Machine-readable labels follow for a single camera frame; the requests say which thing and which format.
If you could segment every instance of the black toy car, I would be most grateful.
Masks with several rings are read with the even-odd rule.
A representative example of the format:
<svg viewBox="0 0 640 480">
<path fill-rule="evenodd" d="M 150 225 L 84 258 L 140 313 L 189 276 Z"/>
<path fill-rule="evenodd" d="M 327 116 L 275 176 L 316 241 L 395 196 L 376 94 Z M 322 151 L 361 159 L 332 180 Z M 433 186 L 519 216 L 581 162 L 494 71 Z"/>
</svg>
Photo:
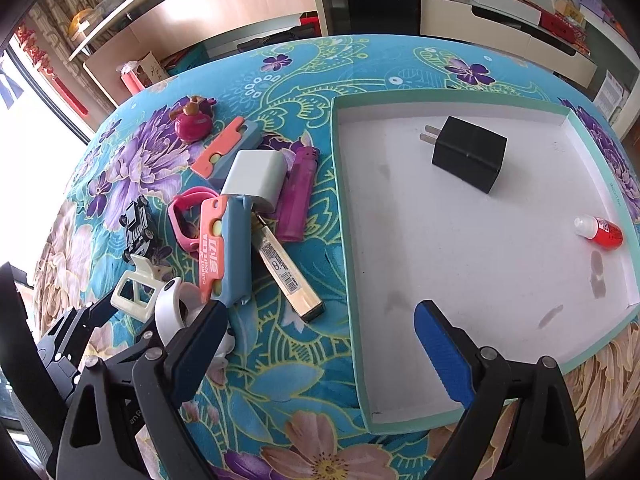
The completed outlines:
<svg viewBox="0 0 640 480">
<path fill-rule="evenodd" d="M 132 254 L 149 258 L 155 252 L 158 236 L 149 202 L 144 196 L 140 195 L 129 204 L 125 214 L 120 216 L 120 225 L 127 237 L 127 248 L 122 251 L 124 261 L 130 264 Z"/>
</svg>

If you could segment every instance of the black charger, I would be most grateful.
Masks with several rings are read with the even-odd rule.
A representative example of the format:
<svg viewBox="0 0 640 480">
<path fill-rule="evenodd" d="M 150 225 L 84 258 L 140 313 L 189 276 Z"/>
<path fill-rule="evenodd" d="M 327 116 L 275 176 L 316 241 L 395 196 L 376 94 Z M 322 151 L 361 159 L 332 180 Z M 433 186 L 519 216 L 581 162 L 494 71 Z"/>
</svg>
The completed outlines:
<svg viewBox="0 0 640 480">
<path fill-rule="evenodd" d="M 455 117 L 441 130 L 425 130 L 420 138 L 434 145 L 432 164 L 489 193 L 502 167 L 506 137 Z"/>
</svg>

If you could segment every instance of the red decoration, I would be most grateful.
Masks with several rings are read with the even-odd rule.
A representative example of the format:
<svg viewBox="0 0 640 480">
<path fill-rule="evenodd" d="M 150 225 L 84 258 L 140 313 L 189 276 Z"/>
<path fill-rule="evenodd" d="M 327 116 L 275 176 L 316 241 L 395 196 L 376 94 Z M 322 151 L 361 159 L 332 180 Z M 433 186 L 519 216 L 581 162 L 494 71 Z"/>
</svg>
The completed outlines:
<svg viewBox="0 0 640 480">
<path fill-rule="evenodd" d="M 51 85 L 56 89 L 58 94 L 75 110 L 78 114 L 86 117 L 89 114 L 84 105 L 73 95 L 69 89 L 60 81 L 60 78 L 56 76 L 53 71 L 53 67 L 50 64 L 49 54 L 46 50 L 42 50 L 36 45 L 36 33 L 34 30 L 27 28 L 22 22 L 15 29 L 15 37 L 20 44 L 20 48 L 23 49 L 27 56 L 31 59 L 33 66 L 44 75 L 49 76 Z"/>
</svg>

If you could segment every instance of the pink watch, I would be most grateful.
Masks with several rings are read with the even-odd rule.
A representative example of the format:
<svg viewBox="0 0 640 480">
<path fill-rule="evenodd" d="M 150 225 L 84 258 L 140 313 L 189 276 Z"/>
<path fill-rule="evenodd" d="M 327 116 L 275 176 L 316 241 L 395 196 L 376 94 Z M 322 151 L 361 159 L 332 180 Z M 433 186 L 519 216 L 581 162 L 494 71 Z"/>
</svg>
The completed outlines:
<svg viewBox="0 0 640 480">
<path fill-rule="evenodd" d="M 200 247 L 200 235 L 197 238 L 189 238 L 184 234 L 187 227 L 187 221 L 182 214 L 188 211 L 194 206 L 199 206 L 205 200 L 209 198 L 215 198 L 218 196 L 218 192 L 210 187 L 196 186 L 191 187 L 184 193 L 174 196 L 174 199 L 169 204 L 167 213 L 169 220 L 171 221 L 171 227 L 174 229 L 175 239 L 178 241 L 178 245 L 188 253 L 195 253 L 194 256 L 198 256 L 198 248 Z"/>
</svg>

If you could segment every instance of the blue tablecloth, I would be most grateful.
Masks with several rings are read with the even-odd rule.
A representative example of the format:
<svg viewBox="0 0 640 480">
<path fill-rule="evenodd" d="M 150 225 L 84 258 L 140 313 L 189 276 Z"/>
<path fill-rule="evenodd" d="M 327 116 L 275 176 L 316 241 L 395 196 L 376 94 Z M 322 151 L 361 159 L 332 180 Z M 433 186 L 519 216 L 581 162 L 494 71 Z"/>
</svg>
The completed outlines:
<svg viewBox="0 0 640 480">
<path fill-rule="evenodd" d="M 103 296 L 127 269 L 118 216 L 139 194 L 148 197 L 164 240 L 156 262 L 196 282 L 196 261 L 176 244 L 166 207 L 178 192 L 204 183 L 189 170 L 203 145 L 181 143 L 168 113 L 192 94 L 215 97 L 216 132 L 240 115 L 260 123 L 264 146 L 283 150 L 290 162 L 299 146 L 320 149 L 305 241 L 288 244 L 287 250 L 324 300 L 326 312 L 305 325 L 270 276 L 256 272 L 254 300 L 230 309 L 237 341 L 226 372 L 211 370 L 181 409 L 194 440 L 225 479 L 419 480 L 451 428 L 396 436 L 374 436 L 364 429 L 351 361 L 329 136 L 334 97 L 400 88 L 503 92 L 574 108 L 618 176 L 634 222 L 640 222 L 637 179 L 609 125 L 585 96 L 537 66 L 430 38 L 345 36 L 281 44 L 162 81 L 104 122 L 75 170 L 38 263 L 35 304 L 41 331 L 64 308 Z M 113 355 L 132 343 L 139 327 L 117 314 L 95 332 L 88 352 Z M 640 353 L 637 340 L 633 322 L 567 378 L 588 468 L 613 452 L 630 413 L 638 411 L 638 381 L 629 377 L 639 371 L 628 364 L 638 361 L 633 359 Z M 499 456 L 509 416 L 501 419 L 482 475 Z M 143 432 L 140 440 L 151 474 L 164 476 L 148 435 Z"/>
</svg>

